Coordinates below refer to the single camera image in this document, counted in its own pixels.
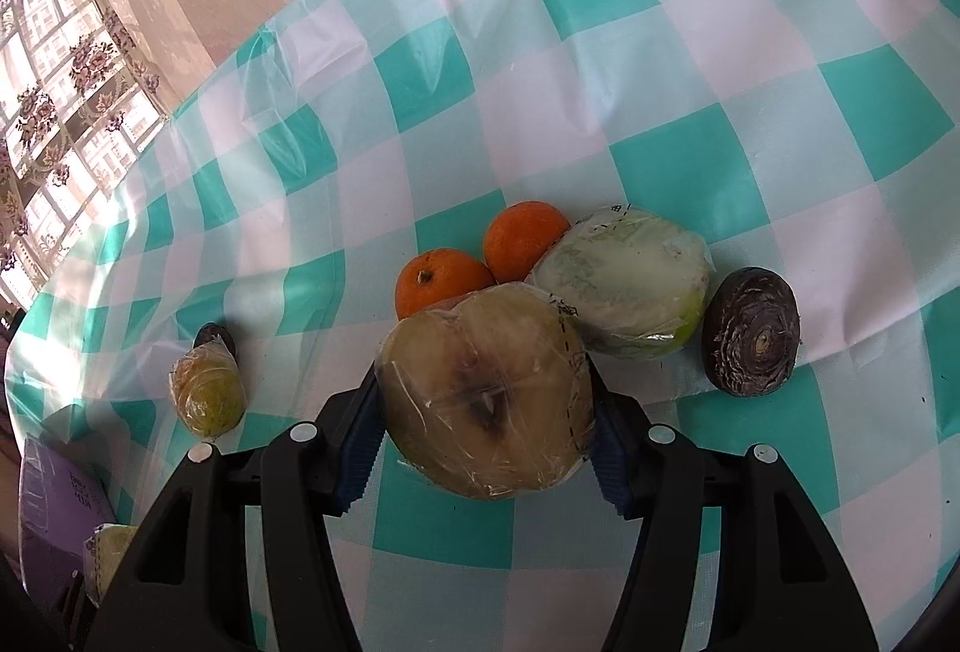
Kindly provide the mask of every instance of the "cabbage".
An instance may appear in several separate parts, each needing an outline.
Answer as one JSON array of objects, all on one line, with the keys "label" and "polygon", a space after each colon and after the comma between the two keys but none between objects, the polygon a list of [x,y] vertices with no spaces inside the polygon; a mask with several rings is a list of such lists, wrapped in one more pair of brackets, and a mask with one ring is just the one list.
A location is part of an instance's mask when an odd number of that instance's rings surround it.
[{"label": "cabbage", "polygon": [[528,283],[568,307],[587,348],[624,357],[678,350],[704,315],[713,266],[695,232],[612,206],[571,227]]}]

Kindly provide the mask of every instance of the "plastic wrap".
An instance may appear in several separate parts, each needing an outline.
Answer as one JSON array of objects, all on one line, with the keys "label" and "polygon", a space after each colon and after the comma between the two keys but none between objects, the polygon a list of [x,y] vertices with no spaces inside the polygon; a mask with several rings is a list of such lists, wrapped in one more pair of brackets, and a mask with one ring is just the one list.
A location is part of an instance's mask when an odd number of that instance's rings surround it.
[{"label": "plastic wrap", "polygon": [[696,232],[612,206],[571,227],[528,281],[569,307],[587,348],[649,358],[678,350],[693,334],[712,271]]},{"label": "plastic wrap", "polygon": [[170,393],[181,422],[197,438],[208,441],[237,427],[247,410],[236,360],[219,337],[174,363]]},{"label": "plastic wrap", "polygon": [[421,473],[465,497],[550,487],[587,453],[586,360],[568,318],[524,284],[421,311],[377,357],[387,430]]},{"label": "plastic wrap", "polygon": [[100,607],[137,529],[136,525],[102,524],[83,545],[83,588],[94,606]]}]

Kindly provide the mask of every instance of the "sheer curtain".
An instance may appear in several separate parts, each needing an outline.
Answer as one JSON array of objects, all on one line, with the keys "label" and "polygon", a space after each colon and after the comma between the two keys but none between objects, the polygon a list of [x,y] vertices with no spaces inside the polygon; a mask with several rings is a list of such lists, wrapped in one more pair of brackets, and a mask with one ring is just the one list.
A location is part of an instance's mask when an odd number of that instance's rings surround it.
[{"label": "sheer curtain", "polygon": [[2,0],[0,23],[0,296],[26,308],[168,109],[104,0]]}]

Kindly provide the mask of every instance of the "small wrapped fruit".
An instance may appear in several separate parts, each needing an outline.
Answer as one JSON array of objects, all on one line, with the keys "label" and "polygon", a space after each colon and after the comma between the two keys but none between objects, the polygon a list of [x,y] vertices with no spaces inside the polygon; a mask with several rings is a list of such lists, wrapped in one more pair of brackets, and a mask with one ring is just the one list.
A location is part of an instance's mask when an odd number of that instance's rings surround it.
[{"label": "small wrapped fruit", "polygon": [[125,524],[102,524],[83,542],[83,588],[98,609],[137,530]]},{"label": "small wrapped fruit", "polygon": [[170,372],[176,414],[197,438],[213,441],[237,427],[247,396],[223,338],[192,348]]},{"label": "small wrapped fruit", "polygon": [[587,348],[640,359],[678,350],[704,314],[707,243],[630,206],[577,222],[528,278],[561,299]]},{"label": "small wrapped fruit", "polygon": [[800,347],[800,314],[789,285],[763,268],[724,278],[704,315],[707,378],[738,398],[756,398],[789,379]]},{"label": "small wrapped fruit", "polygon": [[521,283],[400,322],[376,360],[387,430],[427,478],[510,497],[567,478],[587,453],[592,387],[568,320]]}]

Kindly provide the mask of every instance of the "purple box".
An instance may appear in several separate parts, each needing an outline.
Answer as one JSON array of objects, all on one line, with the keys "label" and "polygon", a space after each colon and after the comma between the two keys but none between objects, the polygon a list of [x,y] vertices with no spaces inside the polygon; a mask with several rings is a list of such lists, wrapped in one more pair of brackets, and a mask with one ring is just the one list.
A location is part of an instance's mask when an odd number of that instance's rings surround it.
[{"label": "purple box", "polygon": [[112,521],[99,481],[27,438],[20,466],[20,568],[27,595],[45,614],[54,612],[73,572],[83,572],[83,542]]}]

